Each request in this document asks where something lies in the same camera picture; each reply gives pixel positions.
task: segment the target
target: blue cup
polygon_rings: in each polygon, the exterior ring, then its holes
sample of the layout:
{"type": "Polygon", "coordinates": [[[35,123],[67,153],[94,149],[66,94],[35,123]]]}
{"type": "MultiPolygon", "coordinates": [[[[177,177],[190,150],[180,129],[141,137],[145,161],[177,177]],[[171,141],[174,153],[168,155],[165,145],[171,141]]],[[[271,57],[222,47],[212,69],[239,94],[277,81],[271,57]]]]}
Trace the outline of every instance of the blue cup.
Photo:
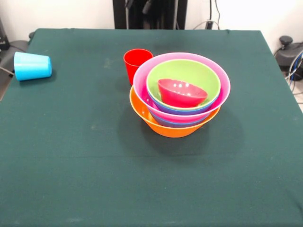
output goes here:
{"type": "Polygon", "coordinates": [[[16,52],[14,68],[18,81],[46,78],[52,74],[51,58],[38,54],[16,52]]]}

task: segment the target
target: plastic bowl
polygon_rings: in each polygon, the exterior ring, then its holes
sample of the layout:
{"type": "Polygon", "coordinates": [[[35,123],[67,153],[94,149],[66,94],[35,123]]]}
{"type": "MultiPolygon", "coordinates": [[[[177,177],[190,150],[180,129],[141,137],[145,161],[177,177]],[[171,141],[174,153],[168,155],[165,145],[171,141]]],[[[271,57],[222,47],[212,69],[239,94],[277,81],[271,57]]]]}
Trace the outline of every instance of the plastic bowl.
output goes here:
{"type": "Polygon", "coordinates": [[[176,79],[159,79],[158,87],[162,101],[176,107],[195,107],[208,96],[202,88],[176,79]]]}
{"type": "Polygon", "coordinates": [[[141,65],[134,76],[134,90],[140,100],[148,107],[149,111],[154,115],[169,122],[189,123],[199,121],[203,117],[207,116],[207,114],[209,114],[211,111],[219,108],[226,101],[231,90],[231,84],[226,72],[214,61],[193,53],[174,52],[158,55],[156,57],[153,57],[152,59],[149,59],[143,65],[141,65]],[[160,64],[161,62],[172,59],[190,59],[199,61],[210,67],[219,77],[219,80],[221,82],[220,94],[207,112],[194,115],[176,115],[165,113],[159,110],[159,108],[155,105],[151,97],[148,95],[146,89],[146,77],[148,73],[152,70],[153,67],[160,64]]]}
{"type": "Polygon", "coordinates": [[[156,133],[162,136],[171,137],[171,138],[184,137],[193,133],[202,125],[206,124],[211,119],[213,119],[217,115],[220,109],[217,108],[215,111],[211,112],[211,114],[204,121],[202,121],[201,123],[195,126],[185,127],[185,128],[171,128],[171,127],[165,127],[159,125],[156,122],[156,120],[149,113],[146,105],[139,99],[139,97],[135,93],[134,87],[131,88],[131,91],[129,93],[129,99],[134,111],[148,124],[148,126],[150,126],[152,130],[154,130],[156,133]]]}
{"type": "Polygon", "coordinates": [[[207,111],[220,93],[220,80],[216,73],[208,66],[193,60],[174,59],[156,65],[146,79],[147,91],[157,107],[170,114],[192,115],[207,111]],[[207,99],[198,106],[177,107],[164,103],[161,98],[158,81],[161,79],[175,79],[186,81],[202,88],[208,93],[207,99]]]}
{"type": "Polygon", "coordinates": [[[152,115],[152,117],[156,120],[156,122],[158,122],[160,125],[166,126],[166,127],[171,127],[171,128],[185,128],[185,127],[190,127],[190,126],[194,126],[197,125],[199,123],[201,123],[206,117],[204,117],[203,119],[196,121],[196,122],[190,122],[190,123],[174,123],[174,122],[169,122],[166,121],[156,115],[154,115],[152,112],[150,112],[150,114],[152,115]]]}

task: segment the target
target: lime green bowl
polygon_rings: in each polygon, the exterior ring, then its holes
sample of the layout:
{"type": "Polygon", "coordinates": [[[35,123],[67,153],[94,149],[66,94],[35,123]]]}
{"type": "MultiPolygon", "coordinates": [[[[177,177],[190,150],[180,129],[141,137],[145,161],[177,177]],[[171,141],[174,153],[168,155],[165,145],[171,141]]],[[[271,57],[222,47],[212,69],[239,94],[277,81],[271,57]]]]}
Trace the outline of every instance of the lime green bowl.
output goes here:
{"type": "Polygon", "coordinates": [[[220,93],[220,80],[216,73],[208,66],[193,60],[175,59],[165,61],[155,66],[147,76],[146,87],[155,104],[169,109],[191,111],[207,109],[217,99],[220,93]],[[177,79],[202,88],[208,93],[207,99],[195,107],[182,108],[168,105],[161,100],[158,87],[159,79],[177,79]]]}

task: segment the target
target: red cup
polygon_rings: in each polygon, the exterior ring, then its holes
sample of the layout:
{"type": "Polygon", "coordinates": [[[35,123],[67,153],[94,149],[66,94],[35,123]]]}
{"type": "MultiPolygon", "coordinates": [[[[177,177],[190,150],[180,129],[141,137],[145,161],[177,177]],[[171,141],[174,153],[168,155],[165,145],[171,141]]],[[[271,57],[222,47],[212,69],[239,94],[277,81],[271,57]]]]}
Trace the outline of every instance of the red cup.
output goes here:
{"type": "Polygon", "coordinates": [[[153,54],[145,49],[132,49],[124,54],[123,60],[126,66],[128,80],[133,85],[134,74],[144,62],[153,57],[153,54]]]}

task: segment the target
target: magenta bowl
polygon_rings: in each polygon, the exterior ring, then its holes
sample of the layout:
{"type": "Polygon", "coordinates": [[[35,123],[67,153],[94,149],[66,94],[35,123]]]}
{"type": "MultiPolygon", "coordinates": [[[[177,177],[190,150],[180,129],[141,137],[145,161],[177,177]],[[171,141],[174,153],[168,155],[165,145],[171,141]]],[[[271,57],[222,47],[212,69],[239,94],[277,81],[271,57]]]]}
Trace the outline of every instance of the magenta bowl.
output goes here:
{"type": "Polygon", "coordinates": [[[230,90],[231,90],[231,83],[226,72],[214,61],[206,57],[203,57],[201,55],[193,54],[193,53],[173,52],[173,53],[165,53],[158,55],[143,63],[134,75],[134,91],[139,97],[139,99],[147,106],[148,110],[155,116],[158,116],[166,121],[175,122],[175,123],[190,123],[203,119],[211,111],[219,108],[226,101],[230,93],[230,90]],[[155,105],[155,103],[152,101],[146,89],[147,75],[156,65],[164,61],[173,60],[173,59],[189,59],[189,60],[198,61],[210,67],[219,77],[221,83],[220,94],[207,112],[201,114],[199,113],[195,115],[169,114],[159,110],[155,105]]]}

